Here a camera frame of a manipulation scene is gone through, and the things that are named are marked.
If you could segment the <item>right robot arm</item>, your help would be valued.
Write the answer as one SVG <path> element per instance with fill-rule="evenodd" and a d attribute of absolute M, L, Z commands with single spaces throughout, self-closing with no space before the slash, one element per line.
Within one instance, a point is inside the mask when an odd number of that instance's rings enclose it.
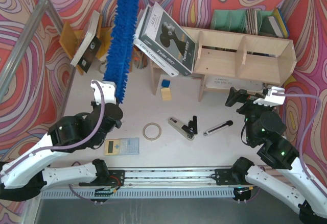
<path fill-rule="evenodd" d="M 237 182 L 256 185 L 288 205 L 302 223 L 326 223 L 326 187 L 314 177 L 303 160 L 302 148 L 294 147 L 283 133 L 286 125 L 274 111 L 288 95 L 280 87 L 270 86 L 262 94 L 231 88 L 225 105 L 242 103 L 237 113 L 244 115 L 241 131 L 245 145 L 260 146 L 257 155 L 272 169 L 281 173 L 291 185 L 270 177 L 252 161 L 240 157 L 231 167 Z"/>

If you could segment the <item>beige masking tape roll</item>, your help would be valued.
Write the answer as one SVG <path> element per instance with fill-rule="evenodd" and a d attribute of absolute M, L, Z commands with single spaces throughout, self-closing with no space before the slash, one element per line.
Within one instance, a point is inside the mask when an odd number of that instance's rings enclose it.
<path fill-rule="evenodd" d="M 143 137 L 148 141 L 155 141 L 161 137 L 161 126 L 157 123 L 151 122 L 143 127 Z"/>

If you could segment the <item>blue fluffy duster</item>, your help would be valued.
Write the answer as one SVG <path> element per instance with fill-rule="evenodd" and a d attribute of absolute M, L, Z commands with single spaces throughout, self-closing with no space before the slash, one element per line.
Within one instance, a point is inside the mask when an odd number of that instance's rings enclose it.
<path fill-rule="evenodd" d="M 108 50 L 104 81 L 116 85 L 115 98 L 122 103 L 128 82 L 133 51 L 139 0 L 117 0 L 111 44 Z"/>

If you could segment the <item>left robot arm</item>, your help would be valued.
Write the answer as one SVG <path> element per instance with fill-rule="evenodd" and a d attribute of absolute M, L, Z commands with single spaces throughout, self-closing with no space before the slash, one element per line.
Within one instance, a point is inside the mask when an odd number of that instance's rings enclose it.
<path fill-rule="evenodd" d="M 51 168 L 59 158 L 101 146 L 107 134 L 120 128 L 123 111 L 116 104 L 93 104 L 93 111 L 64 116 L 32 148 L 11 162 L 1 162 L 1 199 L 22 202 L 62 185 L 122 185 L 104 160 L 66 168 Z"/>

